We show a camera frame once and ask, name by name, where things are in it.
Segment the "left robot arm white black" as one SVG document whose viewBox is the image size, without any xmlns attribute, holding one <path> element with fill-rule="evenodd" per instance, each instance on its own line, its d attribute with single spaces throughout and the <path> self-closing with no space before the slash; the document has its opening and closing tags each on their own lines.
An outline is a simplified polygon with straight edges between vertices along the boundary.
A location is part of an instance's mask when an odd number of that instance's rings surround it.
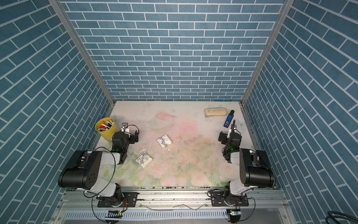
<svg viewBox="0 0 358 224">
<path fill-rule="evenodd" d="M 86 190 L 93 196 L 85 197 L 96 198 L 99 208 L 135 207 L 138 193 L 124 193 L 120 184 L 113 183 L 112 179 L 117 165 L 125 162 L 129 146 L 138 141 L 139 130 L 132 134 L 125 127 L 113 135 L 111 150 L 98 147 L 93 151 L 75 151 L 58 178 L 59 187 Z M 109 181 L 99 176 L 100 168 L 107 165 L 113 165 Z"/>
</svg>

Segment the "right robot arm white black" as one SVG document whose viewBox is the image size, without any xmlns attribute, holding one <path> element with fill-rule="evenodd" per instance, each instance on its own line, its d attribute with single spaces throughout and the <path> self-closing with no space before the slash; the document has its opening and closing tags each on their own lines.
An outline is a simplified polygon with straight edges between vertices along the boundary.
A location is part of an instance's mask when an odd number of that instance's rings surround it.
<svg viewBox="0 0 358 224">
<path fill-rule="evenodd" d="M 262 150 L 241 148 L 242 136 L 235 129 L 229 133 L 219 133 L 218 141 L 225 147 L 224 159 L 239 165 L 239 179 L 229 181 L 224 190 L 213 189 L 207 192 L 213 207 L 248 206 L 247 194 L 255 189 L 273 188 L 276 184 L 267 153 Z"/>
</svg>

